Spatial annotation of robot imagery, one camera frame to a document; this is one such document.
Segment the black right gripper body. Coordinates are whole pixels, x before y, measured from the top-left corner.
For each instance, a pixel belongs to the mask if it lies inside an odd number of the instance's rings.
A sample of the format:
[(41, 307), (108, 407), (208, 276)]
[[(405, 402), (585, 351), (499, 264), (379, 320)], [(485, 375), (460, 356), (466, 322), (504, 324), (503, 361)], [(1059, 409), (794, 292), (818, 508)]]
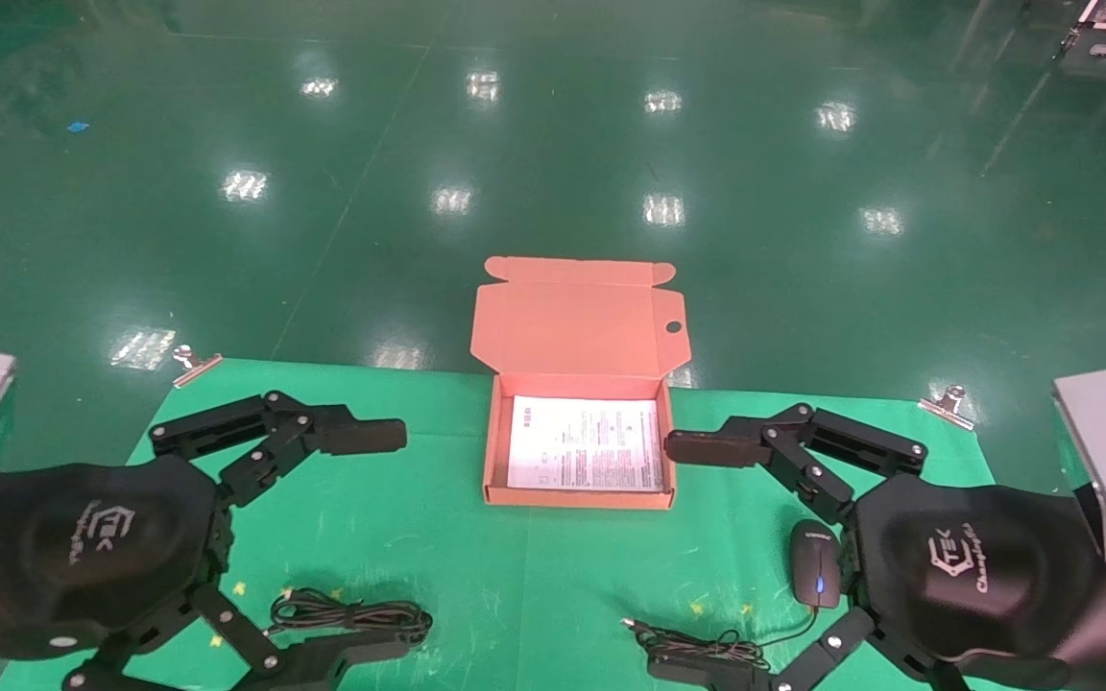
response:
[(1106, 559), (1075, 500), (896, 477), (848, 533), (875, 647), (910, 677), (1106, 690)]

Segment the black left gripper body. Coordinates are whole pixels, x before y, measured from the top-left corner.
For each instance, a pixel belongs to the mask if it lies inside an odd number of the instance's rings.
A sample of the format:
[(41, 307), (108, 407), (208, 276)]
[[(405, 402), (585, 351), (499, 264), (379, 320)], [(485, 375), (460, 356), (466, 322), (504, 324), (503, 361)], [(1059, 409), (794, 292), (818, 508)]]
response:
[(58, 465), (0, 473), (0, 660), (145, 651), (194, 620), (187, 594), (227, 569), (228, 509), (201, 469)]

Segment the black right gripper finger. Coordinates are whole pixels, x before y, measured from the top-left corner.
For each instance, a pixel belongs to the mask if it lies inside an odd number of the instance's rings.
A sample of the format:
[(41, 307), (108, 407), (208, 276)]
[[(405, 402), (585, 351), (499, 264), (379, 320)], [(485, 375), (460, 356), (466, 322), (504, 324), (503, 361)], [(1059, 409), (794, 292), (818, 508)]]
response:
[(912, 625), (869, 608), (849, 608), (824, 634), (773, 672), (764, 648), (737, 630), (713, 639), (648, 626), (648, 673), (706, 690), (815, 690), (860, 643), (886, 655), (933, 690), (956, 690), (957, 666), (929, 650)]
[(679, 465), (762, 467), (827, 525), (854, 507), (854, 489), (821, 458), (881, 478), (921, 475), (926, 446), (810, 404), (768, 418), (732, 416), (714, 432), (672, 430), (664, 454)]

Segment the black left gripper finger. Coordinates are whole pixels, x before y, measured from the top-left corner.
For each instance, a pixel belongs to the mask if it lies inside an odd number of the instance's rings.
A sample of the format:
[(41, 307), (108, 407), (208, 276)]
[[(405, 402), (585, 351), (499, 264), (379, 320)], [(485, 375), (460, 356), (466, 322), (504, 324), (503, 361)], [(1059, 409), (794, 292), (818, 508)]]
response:
[(212, 586), (188, 601), (249, 664), (236, 690), (337, 690), (351, 666), (399, 659), (419, 643), (413, 601), (346, 604), (299, 587), (272, 604), (267, 630)]
[(161, 421), (149, 438), (155, 456), (185, 461), (251, 443), (221, 469), (218, 481), (223, 506), (246, 507), (316, 452), (396, 452), (407, 444), (407, 428), (398, 418), (356, 418), (346, 404), (302, 404), (286, 392), (268, 391)]

